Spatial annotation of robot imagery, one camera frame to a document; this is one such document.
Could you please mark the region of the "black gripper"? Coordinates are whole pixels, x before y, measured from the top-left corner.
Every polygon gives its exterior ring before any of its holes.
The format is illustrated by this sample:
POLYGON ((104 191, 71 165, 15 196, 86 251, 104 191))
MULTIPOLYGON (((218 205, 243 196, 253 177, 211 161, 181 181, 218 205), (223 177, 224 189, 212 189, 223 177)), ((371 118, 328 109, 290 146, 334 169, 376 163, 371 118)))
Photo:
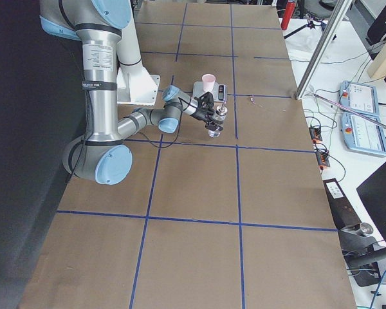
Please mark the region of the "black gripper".
POLYGON ((206 123, 205 128, 209 131, 222 132, 223 125, 211 120, 212 117, 216 116, 217 113, 214 108, 203 109, 200 106, 197 106, 196 111, 192 114, 193 118, 204 121, 206 123))

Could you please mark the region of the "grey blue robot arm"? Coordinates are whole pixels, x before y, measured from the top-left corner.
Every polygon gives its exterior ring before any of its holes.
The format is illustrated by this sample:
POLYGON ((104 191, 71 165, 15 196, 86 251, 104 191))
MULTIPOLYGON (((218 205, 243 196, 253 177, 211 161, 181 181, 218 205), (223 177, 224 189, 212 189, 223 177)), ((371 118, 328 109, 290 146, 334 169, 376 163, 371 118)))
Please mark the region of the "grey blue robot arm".
POLYGON ((173 133, 183 115, 222 130, 224 107, 214 105, 211 91, 191 97, 169 86, 164 106, 154 107, 160 78, 143 66, 129 1, 41 1, 40 19, 46 33, 82 43, 87 124, 64 150, 68 173, 102 185, 120 183, 133 162, 125 139, 147 126, 173 133))

